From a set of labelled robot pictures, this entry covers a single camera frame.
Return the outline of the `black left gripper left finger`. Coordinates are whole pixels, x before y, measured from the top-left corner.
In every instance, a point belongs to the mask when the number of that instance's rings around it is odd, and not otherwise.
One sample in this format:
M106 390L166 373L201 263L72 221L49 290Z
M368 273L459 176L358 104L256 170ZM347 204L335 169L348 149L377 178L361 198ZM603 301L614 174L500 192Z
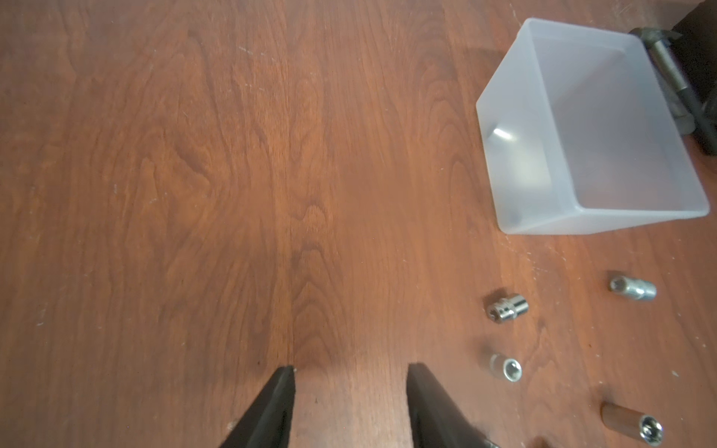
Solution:
M221 448L287 448L296 385L293 366L277 368Z

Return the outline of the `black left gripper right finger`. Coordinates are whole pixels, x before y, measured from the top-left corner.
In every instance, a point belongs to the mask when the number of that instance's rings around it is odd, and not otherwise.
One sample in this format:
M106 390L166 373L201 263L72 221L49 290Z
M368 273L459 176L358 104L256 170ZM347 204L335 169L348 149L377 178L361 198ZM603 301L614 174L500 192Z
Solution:
M424 363L411 363L406 379L414 447L498 447L472 426Z

